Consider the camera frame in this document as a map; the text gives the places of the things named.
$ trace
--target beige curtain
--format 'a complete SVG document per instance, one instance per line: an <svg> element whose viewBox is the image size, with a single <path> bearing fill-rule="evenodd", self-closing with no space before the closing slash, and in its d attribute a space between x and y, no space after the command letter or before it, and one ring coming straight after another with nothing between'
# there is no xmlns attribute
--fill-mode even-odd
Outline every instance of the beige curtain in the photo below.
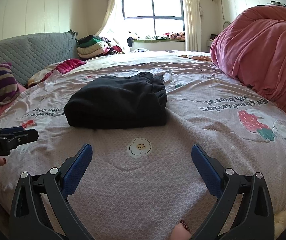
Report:
<svg viewBox="0 0 286 240"><path fill-rule="evenodd" d="M200 0L184 0L185 13L185 49L201 51L201 16Z"/></svg>
<svg viewBox="0 0 286 240"><path fill-rule="evenodd" d="M95 36L106 37L121 47L123 52L129 52L127 39L128 31L123 29L124 18L122 13L121 0L108 0L107 12L105 14L102 27Z"/></svg>

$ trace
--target green folded clothing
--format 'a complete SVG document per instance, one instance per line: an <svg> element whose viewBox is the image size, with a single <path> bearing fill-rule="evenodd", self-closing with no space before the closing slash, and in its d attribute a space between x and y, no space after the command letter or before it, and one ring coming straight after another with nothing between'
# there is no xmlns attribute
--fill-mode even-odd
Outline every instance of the green folded clothing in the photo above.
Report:
<svg viewBox="0 0 286 240"><path fill-rule="evenodd" d="M91 40L89 40L89 41L86 42L86 43L78 44L77 47L79 47L79 48L87 48L87 47L89 47L89 46L92 46L92 45L94 45L94 44L100 42L100 41L102 41L102 40L101 40L101 39L98 40L98 39L96 39L96 38L92 38Z"/></svg>

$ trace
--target bed sheet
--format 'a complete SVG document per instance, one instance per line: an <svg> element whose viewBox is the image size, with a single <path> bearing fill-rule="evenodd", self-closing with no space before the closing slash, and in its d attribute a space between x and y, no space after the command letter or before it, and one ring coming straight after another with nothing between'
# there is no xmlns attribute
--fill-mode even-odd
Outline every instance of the bed sheet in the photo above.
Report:
<svg viewBox="0 0 286 240"><path fill-rule="evenodd" d="M109 67L91 70L96 64ZM216 201L191 160L196 143L239 174L262 172L274 212L286 210L286 114L273 103L209 62L169 53L113 55L77 70L54 72L0 117L0 128L29 121L27 128L39 132L37 142L13 150L0 167L0 202L7 211L22 172L36 175L59 167L84 143L92 145L93 160L68 200L96 240L168 239L180 219L194 232ZM63 108L76 91L102 75L128 77L140 71L164 76L165 126L91 130L68 125ZM149 151L138 151L137 140ZM237 198L225 229L239 203ZM60 232L46 200L45 205Z"/></svg>

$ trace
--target window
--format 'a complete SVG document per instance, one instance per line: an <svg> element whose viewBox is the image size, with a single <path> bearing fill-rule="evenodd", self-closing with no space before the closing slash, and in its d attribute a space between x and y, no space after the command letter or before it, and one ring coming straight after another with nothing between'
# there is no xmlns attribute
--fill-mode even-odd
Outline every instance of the window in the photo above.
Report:
<svg viewBox="0 0 286 240"><path fill-rule="evenodd" d="M183 0L122 0L122 10L126 27L139 36L184 31Z"/></svg>

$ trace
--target silver screw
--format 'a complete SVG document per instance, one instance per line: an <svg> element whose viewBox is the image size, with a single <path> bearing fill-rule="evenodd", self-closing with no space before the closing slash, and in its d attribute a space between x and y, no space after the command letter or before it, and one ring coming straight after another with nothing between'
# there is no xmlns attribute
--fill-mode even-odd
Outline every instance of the silver screw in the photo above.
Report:
<svg viewBox="0 0 286 240"><path fill-rule="evenodd" d="M27 173L27 172L23 172L23 173L21 174L21 178L22 178L22 179L25 179L27 176L28 176L28 173Z"/></svg>
<svg viewBox="0 0 286 240"><path fill-rule="evenodd" d="M262 178L263 178L263 174L260 173L260 172L256 173L255 176L256 176L257 178L259 178L259 179L262 179Z"/></svg>
<svg viewBox="0 0 286 240"><path fill-rule="evenodd" d="M233 175L234 174L234 171L232 169L226 169L225 172L228 175Z"/></svg>
<svg viewBox="0 0 286 240"><path fill-rule="evenodd" d="M50 174L56 174L58 173L58 168L52 168L50 171L49 171Z"/></svg>

